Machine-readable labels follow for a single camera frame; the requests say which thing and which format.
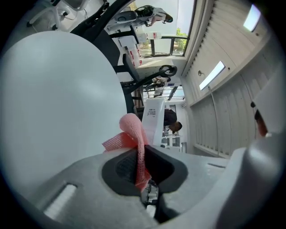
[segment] dark shirt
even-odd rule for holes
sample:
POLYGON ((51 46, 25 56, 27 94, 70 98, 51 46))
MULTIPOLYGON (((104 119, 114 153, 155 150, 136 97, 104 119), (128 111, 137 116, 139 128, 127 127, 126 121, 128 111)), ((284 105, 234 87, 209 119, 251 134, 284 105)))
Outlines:
POLYGON ((170 109, 165 109, 165 114, 164 114, 164 126, 169 126, 177 121, 177 114, 170 110, 170 109))

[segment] tree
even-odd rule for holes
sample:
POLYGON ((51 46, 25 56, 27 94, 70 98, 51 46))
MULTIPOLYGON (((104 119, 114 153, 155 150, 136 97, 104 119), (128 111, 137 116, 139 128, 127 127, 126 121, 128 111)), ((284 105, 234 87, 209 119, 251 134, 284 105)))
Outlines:
MULTIPOLYGON (((182 37, 188 37, 188 35, 186 33, 182 33, 180 28, 177 28, 177 36, 182 36, 182 37)), ((175 39, 175 44, 177 45, 176 50, 177 51, 184 51, 185 46, 187 43, 187 39, 179 39, 176 38, 175 39)))

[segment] ceiling light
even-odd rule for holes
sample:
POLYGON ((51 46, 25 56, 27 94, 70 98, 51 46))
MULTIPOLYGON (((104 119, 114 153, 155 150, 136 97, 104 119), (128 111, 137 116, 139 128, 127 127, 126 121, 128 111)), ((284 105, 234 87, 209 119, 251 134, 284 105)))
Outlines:
POLYGON ((200 90, 203 90, 215 77, 225 68, 224 64, 220 61, 211 73, 205 78, 205 80, 200 84, 200 90))
POLYGON ((251 32, 254 31, 260 15, 259 9, 255 5, 252 5, 243 26, 251 32))

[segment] large white round panel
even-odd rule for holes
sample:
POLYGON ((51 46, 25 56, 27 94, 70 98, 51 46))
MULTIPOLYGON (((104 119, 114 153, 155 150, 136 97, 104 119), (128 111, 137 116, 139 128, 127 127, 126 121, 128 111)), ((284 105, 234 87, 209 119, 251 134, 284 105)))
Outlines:
POLYGON ((0 75, 1 157, 24 196, 75 161, 102 153, 101 144, 121 132, 120 82, 105 56, 79 36, 28 36, 3 56, 0 75))

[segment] fluorescent light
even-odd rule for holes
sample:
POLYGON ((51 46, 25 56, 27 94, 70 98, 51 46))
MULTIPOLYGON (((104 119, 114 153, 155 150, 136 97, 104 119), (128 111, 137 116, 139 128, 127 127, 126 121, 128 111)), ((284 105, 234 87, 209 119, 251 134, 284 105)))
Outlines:
POLYGON ((243 26, 250 32, 254 31, 256 25, 258 24, 260 15, 261 13, 259 9, 257 9, 255 5, 252 5, 243 26))
POLYGON ((215 66, 215 68, 211 71, 211 73, 206 77, 206 79, 200 84, 200 90, 203 90, 207 85, 210 84, 211 81, 214 80, 215 77, 225 68, 224 64, 219 61, 219 63, 215 66))

